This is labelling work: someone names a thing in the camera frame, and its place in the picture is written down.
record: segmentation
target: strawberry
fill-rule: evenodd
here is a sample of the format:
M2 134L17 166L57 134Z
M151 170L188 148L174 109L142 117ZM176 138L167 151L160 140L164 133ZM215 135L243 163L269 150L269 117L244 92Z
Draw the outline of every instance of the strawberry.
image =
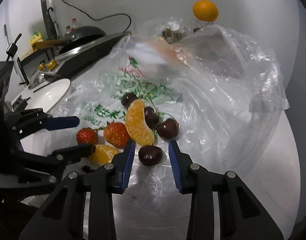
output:
M99 143L99 137L97 135L97 131L88 127L88 128L83 128L77 132L76 141L77 144L91 143L95 145Z
M108 123L103 135L108 143L121 149L124 149L127 140L131 139L125 125L121 122Z

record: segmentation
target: cherry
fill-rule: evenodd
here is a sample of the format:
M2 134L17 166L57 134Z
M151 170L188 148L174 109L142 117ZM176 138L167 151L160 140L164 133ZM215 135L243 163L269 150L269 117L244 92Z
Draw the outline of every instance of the cherry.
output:
M160 118L154 109L150 106L144 108L145 122L150 129L155 129L158 125Z
M166 140L171 140L179 134L179 124L174 119L167 119L156 127L157 134Z
M161 161L162 157L162 149L153 145L143 146L139 150L139 160L145 166L152 166L158 164Z
M127 109L135 99L137 99L137 96L134 93L127 93L122 96L121 104Z

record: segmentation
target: mandarin orange segment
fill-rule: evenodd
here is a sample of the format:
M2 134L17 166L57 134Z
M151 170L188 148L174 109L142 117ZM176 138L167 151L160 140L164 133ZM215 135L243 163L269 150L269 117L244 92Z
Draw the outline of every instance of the mandarin orange segment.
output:
M96 144L95 151L89 156L91 162L99 165L110 163L115 154L120 153L118 149L105 144Z
M144 102L141 99L134 100L125 116L125 127L130 137L138 144L152 145L155 136L153 131L146 125L144 116Z

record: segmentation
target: bottle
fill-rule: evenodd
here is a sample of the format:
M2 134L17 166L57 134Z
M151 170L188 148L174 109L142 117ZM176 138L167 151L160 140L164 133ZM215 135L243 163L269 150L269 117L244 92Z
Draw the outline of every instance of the bottle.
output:
M64 37L66 37L67 35L69 35L71 32L71 27L70 25L69 26L66 26L66 32L64 33Z
M76 22L76 18L72 19L72 27L71 31L76 30L79 27L78 23Z

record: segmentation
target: transparent plastic bag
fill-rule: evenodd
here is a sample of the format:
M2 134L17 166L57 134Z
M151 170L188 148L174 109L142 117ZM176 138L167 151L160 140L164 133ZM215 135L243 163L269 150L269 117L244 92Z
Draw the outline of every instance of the transparent plastic bag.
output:
M82 127L123 122L126 110L119 99L127 92L135 92L147 105L150 93L160 112L178 120L179 147L193 162L218 173L234 170L242 179L288 108L274 53L247 35L209 25L172 46L156 37L125 37L73 80L51 110L53 116L77 115L81 123L52 132L47 151L75 145ZM129 187L113 196L120 240L185 239L190 196L175 187L167 142L158 137L157 145L164 151L162 162L143 166L137 146Z
M163 31L165 31L166 28L170 28L171 31L178 33L184 33L186 31L181 18L170 17L168 19L149 20L139 26L138 32L141 36L162 37Z

